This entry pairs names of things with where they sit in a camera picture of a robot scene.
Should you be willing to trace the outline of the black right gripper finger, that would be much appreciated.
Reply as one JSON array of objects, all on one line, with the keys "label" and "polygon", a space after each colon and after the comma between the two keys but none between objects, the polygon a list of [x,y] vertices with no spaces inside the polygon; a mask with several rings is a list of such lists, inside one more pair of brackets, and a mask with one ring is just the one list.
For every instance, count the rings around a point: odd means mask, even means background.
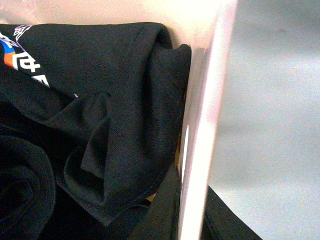
[{"label": "black right gripper finger", "polygon": [[237,217],[211,187],[208,187],[201,239],[260,240],[261,237]]}]

